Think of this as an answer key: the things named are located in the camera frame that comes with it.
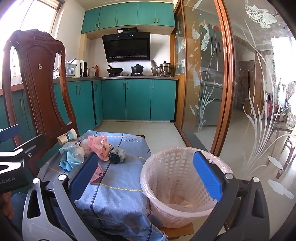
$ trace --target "pink plastic bag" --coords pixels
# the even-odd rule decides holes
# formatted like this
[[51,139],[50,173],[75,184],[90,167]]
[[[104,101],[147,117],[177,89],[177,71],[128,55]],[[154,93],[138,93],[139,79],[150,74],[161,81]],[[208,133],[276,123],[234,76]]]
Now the pink plastic bag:
[[106,135],[89,137],[89,147],[102,161],[109,160],[110,144],[107,142]]
[[97,180],[99,177],[101,177],[103,175],[103,173],[104,173],[103,169],[101,168],[100,164],[98,164],[98,167],[96,168],[96,171],[94,172],[89,183],[92,183],[95,180]]

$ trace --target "black pot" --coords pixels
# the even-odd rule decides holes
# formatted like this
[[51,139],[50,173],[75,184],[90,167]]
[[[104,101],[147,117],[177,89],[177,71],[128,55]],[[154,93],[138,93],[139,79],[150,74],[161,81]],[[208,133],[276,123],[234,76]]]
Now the black pot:
[[136,64],[136,66],[131,66],[131,72],[132,73],[142,73],[143,72],[143,66]]
[[122,68],[112,68],[111,65],[108,65],[110,67],[110,69],[107,69],[109,74],[120,74],[123,69]]

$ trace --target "dish rack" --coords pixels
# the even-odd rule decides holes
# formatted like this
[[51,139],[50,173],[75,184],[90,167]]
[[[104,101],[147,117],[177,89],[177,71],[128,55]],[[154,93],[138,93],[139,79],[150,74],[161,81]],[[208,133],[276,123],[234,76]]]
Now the dish rack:
[[[77,64],[70,64],[66,63],[66,77],[73,77],[75,76],[75,68]],[[54,79],[59,77],[59,67],[54,69]]]

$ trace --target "plastic basket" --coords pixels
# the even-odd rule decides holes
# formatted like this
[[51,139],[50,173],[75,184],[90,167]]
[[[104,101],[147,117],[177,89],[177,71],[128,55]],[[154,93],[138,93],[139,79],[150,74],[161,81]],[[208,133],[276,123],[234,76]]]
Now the plastic basket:
[[[199,149],[170,148],[150,156],[143,166],[140,176],[143,193],[164,227],[183,227],[198,217],[209,215],[216,204],[193,166],[196,151]],[[223,173],[233,173],[218,157],[200,151]]]
[[[66,77],[75,76],[75,68],[77,64],[66,63]],[[59,67],[54,69],[54,79],[59,78]]]

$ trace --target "human hand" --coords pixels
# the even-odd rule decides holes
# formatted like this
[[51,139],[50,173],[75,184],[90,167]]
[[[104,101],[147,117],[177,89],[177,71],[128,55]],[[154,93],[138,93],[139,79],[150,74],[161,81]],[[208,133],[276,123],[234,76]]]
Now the human hand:
[[11,204],[11,192],[0,194],[0,200],[3,201],[3,205],[0,207],[3,214],[9,219],[13,219],[15,214]]

